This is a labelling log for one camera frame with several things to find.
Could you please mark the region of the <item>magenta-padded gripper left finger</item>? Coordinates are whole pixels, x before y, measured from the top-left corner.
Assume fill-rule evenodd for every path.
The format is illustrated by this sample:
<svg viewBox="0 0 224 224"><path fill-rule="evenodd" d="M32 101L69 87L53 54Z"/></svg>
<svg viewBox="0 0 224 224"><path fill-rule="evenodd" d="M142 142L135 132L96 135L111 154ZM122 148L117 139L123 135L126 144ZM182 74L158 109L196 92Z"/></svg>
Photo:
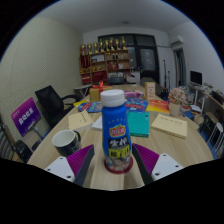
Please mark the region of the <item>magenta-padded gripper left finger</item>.
<svg viewBox="0 0 224 224"><path fill-rule="evenodd" d="M58 157L46 168L46 171L82 186L93 156L94 145L89 145L68 157Z"/></svg>

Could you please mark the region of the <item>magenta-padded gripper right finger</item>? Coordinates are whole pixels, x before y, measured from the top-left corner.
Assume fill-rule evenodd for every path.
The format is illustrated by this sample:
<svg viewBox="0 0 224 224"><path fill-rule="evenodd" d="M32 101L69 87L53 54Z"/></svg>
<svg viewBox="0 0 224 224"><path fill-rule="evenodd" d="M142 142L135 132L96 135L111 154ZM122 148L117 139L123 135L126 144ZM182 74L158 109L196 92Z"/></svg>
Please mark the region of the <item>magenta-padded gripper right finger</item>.
<svg viewBox="0 0 224 224"><path fill-rule="evenodd" d="M168 154L157 154L136 143L132 144L132 154L145 185L183 169L183 166Z"/></svg>

